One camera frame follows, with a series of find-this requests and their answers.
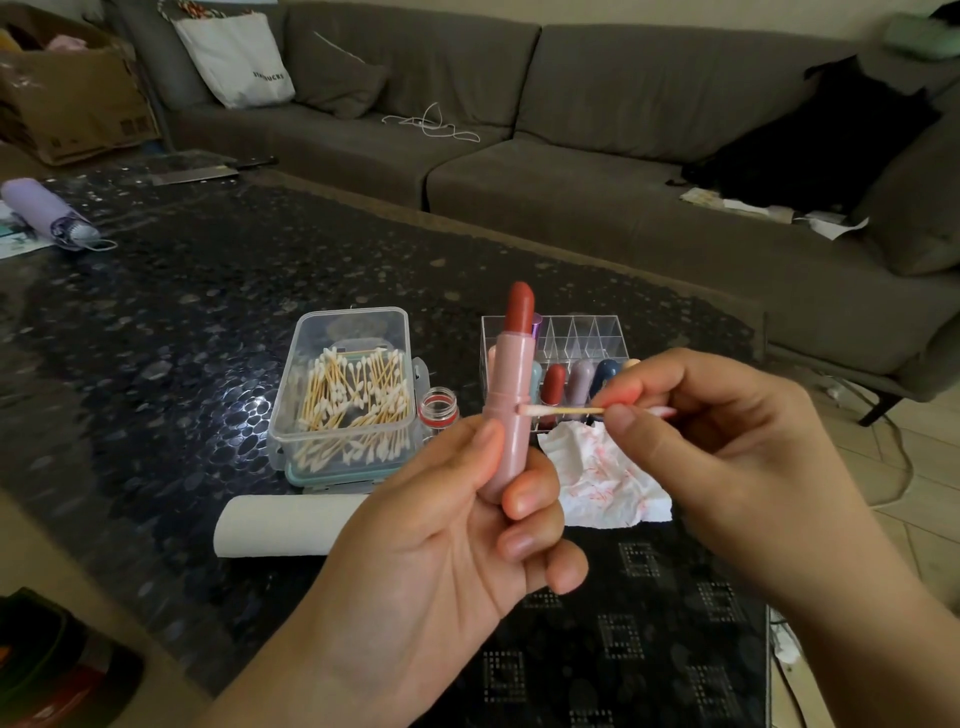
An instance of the black cloth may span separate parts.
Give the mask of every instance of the black cloth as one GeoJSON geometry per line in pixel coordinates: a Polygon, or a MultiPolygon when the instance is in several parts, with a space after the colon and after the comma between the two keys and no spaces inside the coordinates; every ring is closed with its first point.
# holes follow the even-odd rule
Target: black cloth
{"type": "Polygon", "coordinates": [[[960,0],[957,0],[955,3],[941,5],[930,17],[945,20],[948,25],[960,25],[960,0]]]}
{"type": "Polygon", "coordinates": [[[813,98],[684,166],[686,180],[749,205],[850,213],[890,161],[941,113],[866,76],[856,56],[808,68],[813,98]]]}

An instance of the small glass jar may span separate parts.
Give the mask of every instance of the small glass jar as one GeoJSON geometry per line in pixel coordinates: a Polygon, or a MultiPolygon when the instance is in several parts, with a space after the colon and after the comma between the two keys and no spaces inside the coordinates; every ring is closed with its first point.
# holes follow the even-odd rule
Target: small glass jar
{"type": "Polygon", "coordinates": [[[436,437],[460,419],[457,396],[446,387],[428,389],[420,400],[418,412],[420,421],[430,430],[425,438],[427,440],[436,437]]]}

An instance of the gray sofa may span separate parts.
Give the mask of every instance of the gray sofa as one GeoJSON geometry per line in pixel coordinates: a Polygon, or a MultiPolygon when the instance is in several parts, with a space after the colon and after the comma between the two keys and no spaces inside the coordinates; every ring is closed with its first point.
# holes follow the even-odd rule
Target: gray sofa
{"type": "MultiPolygon", "coordinates": [[[[185,93],[192,66],[171,62],[185,52],[152,4],[109,0],[108,11],[137,48],[175,147],[272,154],[310,180],[753,299],[774,353],[887,404],[931,399],[960,376],[960,62],[783,34],[270,7],[279,44],[284,24],[309,24],[391,69],[372,112],[343,121],[297,104],[226,110],[202,82],[185,93]],[[853,54],[904,92],[926,86],[945,113],[871,189],[857,211],[872,219],[864,232],[830,242],[689,205],[667,186],[683,163],[807,98],[806,68],[853,54]],[[435,101],[481,143],[381,123],[435,101]]],[[[285,37],[290,58],[299,49],[285,37]]]]}

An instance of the power cord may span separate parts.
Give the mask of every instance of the power cord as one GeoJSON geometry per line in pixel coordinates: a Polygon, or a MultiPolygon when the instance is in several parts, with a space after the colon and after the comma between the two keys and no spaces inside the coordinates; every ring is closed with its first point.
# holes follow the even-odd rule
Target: power cord
{"type": "MultiPolygon", "coordinates": [[[[860,390],[858,390],[845,379],[842,379],[839,376],[831,376],[830,378],[841,387],[851,392],[859,400],[866,402],[871,407],[876,406],[875,402],[870,401],[870,398],[860,392],[860,390]]],[[[903,484],[903,487],[900,488],[900,492],[897,493],[895,497],[892,497],[889,500],[884,500],[880,503],[874,503],[872,506],[870,506],[873,510],[884,508],[888,505],[893,505],[894,503],[899,503],[906,497],[907,493],[910,492],[910,489],[913,487],[914,481],[916,480],[914,477],[916,474],[916,468],[913,464],[913,458],[911,458],[910,453],[906,451],[906,444],[903,442],[903,430],[900,429],[900,426],[897,423],[890,419],[889,415],[883,415],[881,419],[886,421],[886,423],[893,429],[894,442],[897,443],[897,448],[900,450],[900,454],[903,455],[903,462],[906,463],[907,480],[906,483],[903,484]]]]}
{"type": "Polygon", "coordinates": [[[386,124],[388,119],[397,119],[400,126],[417,127],[423,132],[424,136],[430,136],[431,138],[452,138],[459,139],[460,141],[473,142],[474,144],[480,143],[480,134],[474,132],[458,132],[456,125],[444,123],[444,113],[440,110],[439,101],[435,101],[428,106],[426,111],[423,113],[423,116],[397,116],[396,114],[388,114],[380,119],[380,121],[386,124]],[[430,115],[430,110],[434,107],[437,107],[437,113],[440,115],[440,121],[430,121],[428,118],[430,115]]]}

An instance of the crumpled tissue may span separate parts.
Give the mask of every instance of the crumpled tissue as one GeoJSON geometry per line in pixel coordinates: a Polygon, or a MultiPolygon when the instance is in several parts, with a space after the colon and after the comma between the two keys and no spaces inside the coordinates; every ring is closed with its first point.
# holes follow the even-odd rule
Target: crumpled tissue
{"type": "Polygon", "coordinates": [[[670,496],[623,454],[603,423],[562,422],[538,440],[560,477],[567,525],[629,528],[673,519],[670,496]]]}

